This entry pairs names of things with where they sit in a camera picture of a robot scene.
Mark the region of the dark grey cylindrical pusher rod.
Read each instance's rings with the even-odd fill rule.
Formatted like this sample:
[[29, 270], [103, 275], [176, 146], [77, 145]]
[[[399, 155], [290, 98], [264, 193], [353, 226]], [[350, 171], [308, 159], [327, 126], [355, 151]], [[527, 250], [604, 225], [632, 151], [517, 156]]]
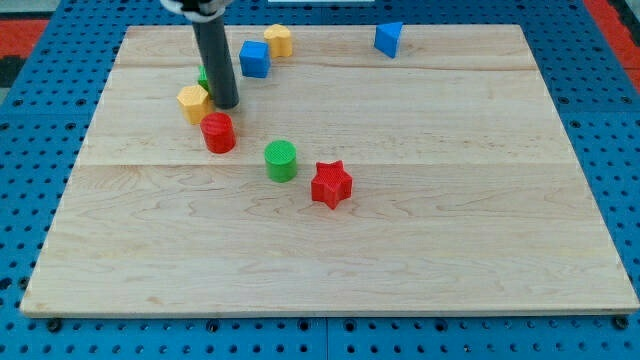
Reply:
[[232, 109], [239, 94], [222, 17], [192, 24], [212, 102], [217, 108]]

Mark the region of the white robot end-effector mount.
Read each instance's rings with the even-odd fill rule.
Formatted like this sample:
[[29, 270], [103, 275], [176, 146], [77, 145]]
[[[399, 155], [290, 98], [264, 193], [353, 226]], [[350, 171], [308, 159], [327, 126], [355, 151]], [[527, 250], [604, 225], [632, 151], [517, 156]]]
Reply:
[[210, 22], [221, 17], [233, 0], [160, 0], [169, 12], [191, 22]]

